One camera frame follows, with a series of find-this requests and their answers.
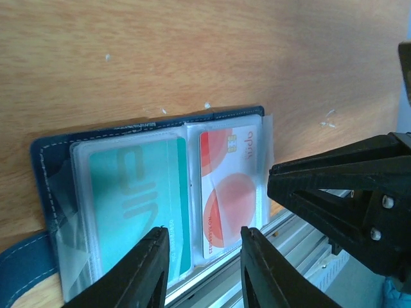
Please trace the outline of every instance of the screw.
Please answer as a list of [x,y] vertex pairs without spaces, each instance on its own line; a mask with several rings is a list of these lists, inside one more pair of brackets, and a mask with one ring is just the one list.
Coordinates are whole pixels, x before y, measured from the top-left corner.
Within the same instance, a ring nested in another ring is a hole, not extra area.
[[371,239],[374,241],[379,241],[381,239],[381,232],[375,228],[371,229]]
[[394,199],[388,196],[383,197],[383,207],[385,209],[392,209],[394,206]]

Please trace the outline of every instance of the white speck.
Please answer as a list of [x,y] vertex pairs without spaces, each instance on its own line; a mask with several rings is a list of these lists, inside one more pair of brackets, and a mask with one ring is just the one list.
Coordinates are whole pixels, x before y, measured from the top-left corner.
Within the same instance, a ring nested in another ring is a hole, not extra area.
[[335,109],[332,109],[332,110],[330,110],[328,113],[327,113],[327,115],[326,115],[326,117],[329,117],[331,114],[333,114],[335,112]]

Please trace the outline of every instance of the card holder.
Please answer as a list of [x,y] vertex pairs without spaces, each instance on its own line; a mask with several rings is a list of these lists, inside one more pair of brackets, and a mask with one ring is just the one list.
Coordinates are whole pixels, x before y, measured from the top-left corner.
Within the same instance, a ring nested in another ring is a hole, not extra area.
[[189,124],[209,127],[213,121],[247,116],[261,119],[264,110],[250,107],[57,135],[31,145],[65,301],[98,280],[154,225],[170,231],[169,286],[189,278],[194,266],[207,264],[201,203],[193,196],[201,181],[193,178],[192,154],[199,155],[200,147],[192,147],[199,141],[188,135]]

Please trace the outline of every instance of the silver screw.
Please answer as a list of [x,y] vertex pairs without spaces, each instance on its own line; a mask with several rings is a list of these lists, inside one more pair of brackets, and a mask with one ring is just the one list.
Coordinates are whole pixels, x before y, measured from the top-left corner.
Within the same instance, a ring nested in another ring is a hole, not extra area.
[[371,229],[371,239],[374,241],[379,241],[381,239],[381,232],[375,228]]
[[394,206],[394,199],[388,196],[383,197],[383,207],[385,209],[392,209]]

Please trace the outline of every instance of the wooden surface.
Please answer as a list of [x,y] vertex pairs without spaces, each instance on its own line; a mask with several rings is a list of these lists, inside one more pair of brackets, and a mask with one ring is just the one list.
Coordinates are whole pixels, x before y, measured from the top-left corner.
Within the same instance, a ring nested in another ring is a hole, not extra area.
[[[409,4],[0,0],[0,251],[44,228],[37,137],[207,102],[274,113],[277,162],[394,130]],[[61,303],[55,275],[14,307]]]

